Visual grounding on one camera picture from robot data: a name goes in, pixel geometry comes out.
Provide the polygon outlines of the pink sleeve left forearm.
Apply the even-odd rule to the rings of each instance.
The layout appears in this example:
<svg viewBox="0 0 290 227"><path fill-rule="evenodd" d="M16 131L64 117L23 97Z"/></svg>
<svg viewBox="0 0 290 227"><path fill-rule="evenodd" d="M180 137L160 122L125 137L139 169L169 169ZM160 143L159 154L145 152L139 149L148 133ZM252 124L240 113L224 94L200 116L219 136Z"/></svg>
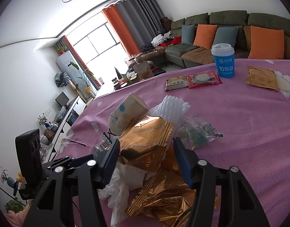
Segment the pink sleeve left forearm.
<svg viewBox="0 0 290 227"><path fill-rule="evenodd" d="M14 211L9 211L6 214L3 214L7 219L9 224L13 227L22 227L25 221L28 211L30 210L31 205L28 204L22 211L15 213Z"/></svg>

